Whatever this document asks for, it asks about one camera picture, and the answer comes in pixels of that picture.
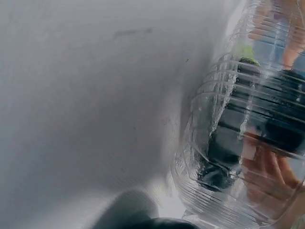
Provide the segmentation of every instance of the person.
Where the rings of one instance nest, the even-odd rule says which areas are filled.
[[[257,140],[258,135],[250,130],[244,138],[242,171],[247,197],[256,212],[275,221],[276,229],[288,229],[305,214],[305,187],[292,171],[289,158],[273,152]]]
[[[305,31],[304,31],[304,15],[305,0],[264,0],[261,5],[256,8],[253,18],[254,29],[250,32],[249,37],[259,40],[263,35],[270,32],[273,21],[270,21],[268,15],[275,13],[274,19],[285,18],[288,21],[290,37],[283,54],[283,65],[286,69],[291,69],[305,49]]]

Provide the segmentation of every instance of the black object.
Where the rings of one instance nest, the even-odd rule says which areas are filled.
[[[155,218],[123,229],[199,229],[199,227],[182,219]]]
[[[242,58],[238,64],[235,88],[219,120],[217,129],[211,134],[206,151],[208,161],[200,157],[197,181],[202,187],[219,191],[234,182],[230,171],[238,164],[243,149],[238,140],[240,126],[245,119],[249,87],[255,84],[256,93],[247,125],[262,133],[261,141],[290,153],[299,153],[305,138],[305,81],[294,71],[283,70],[267,80],[260,80],[259,64]]]
[[[236,87],[231,93],[234,99],[231,99],[226,106],[217,129],[210,137],[208,148],[204,149],[209,161],[200,156],[197,181],[200,186],[208,190],[219,191],[230,187],[234,182],[230,170],[238,165],[243,149],[243,142],[237,140],[239,127],[244,121],[245,101],[248,101],[250,96],[249,88],[254,83],[253,80],[260,77],[258,66],[259,64],[252,59],[239,60]]]
[[[294,71],[283,70],[261,85],[259,91],[265,96],[258,96],[258,104],[269,108],[262,111],[269,118],[258,127],[263,141],[290,153],[299,153],[297,149],[305,137],[303,77]]]

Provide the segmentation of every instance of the plastic water bottle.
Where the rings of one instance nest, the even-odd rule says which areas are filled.
[[[288,47],[303,45],[305,32],[299,4],[283,2],[247,2],[226,50],[192,101],[172,174],[187,210],[208,228],[275,224],[305,179],[305,57],[299,49],[293,66],[283,62]],[[252,155],[244,153],[246,139],[256,142]],[[254,162],[261,146],[287,161],[300,181],[271,211],[261,207],[270,193],[262,191],[260,181],[246,179],[243,164],[245,157]],[[276,188],[279,181],[272,182],[269,192],[283,192]],[[248,185],[261,194],[259,201],[250,200]]]

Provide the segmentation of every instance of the dark mark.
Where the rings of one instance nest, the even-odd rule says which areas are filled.
[[[153,28],[145,28],[145,29],[136,29],[136,30],[122,30],[122,31],[117,31],[114,33],[113,38],[116,39],[118,37],[122,36],[129,36],[129,35],[135,35],[137,33],[142,33],[142,34],[148,34],[153,31]]]

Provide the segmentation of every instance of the white surface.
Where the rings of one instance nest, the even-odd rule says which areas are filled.
[[[0,228],[88,228],[135,187],[161,199],[237,3],[2,0]]]

